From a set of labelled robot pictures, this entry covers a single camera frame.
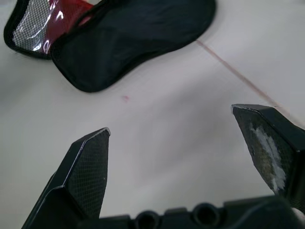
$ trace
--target screw hole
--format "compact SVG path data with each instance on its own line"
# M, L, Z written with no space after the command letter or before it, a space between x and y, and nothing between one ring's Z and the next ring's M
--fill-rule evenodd
M143 212L135 219L136 229L156 229L158 224L159 216L152 211Z
M220 221L218 209L211 204L200 204L193 211L197 224L205 227L216 227Z

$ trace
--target carbon fiber texture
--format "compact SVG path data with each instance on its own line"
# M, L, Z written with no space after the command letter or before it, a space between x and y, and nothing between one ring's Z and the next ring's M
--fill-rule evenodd
M270 189L286 196L295 152L259 114L240 110L234 115L257 171Z
M98 218L107 184L109 132L89 139L74 167L67 189L82 211L90 218Z

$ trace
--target red mark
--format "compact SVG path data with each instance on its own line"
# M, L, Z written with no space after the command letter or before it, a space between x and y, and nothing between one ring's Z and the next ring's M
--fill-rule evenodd
M126 96L126 95L123 95L123 96L122 96L122 99L123 99L124 102L126 102L126 103L129 101L129 97Z

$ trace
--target white floor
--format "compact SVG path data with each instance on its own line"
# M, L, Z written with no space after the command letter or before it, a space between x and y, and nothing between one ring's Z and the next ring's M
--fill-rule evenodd
M5 2L1 31L14 7ZM0 228L21 228L70 144L105 126L112 135L101 216L272 194L230 106L278 104L305 124L305 1L218 0L218 6L199 39L209 52L194 42L95 94L73 88L52 62L10 50L1 36Z

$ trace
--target stain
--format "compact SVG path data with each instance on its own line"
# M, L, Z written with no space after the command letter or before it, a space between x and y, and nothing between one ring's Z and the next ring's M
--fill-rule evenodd
M129 101L129 96L127 96L127 95L123 95L122 96L122 99L123 99L123 101L125 102L125 103L127 103L128 101Z

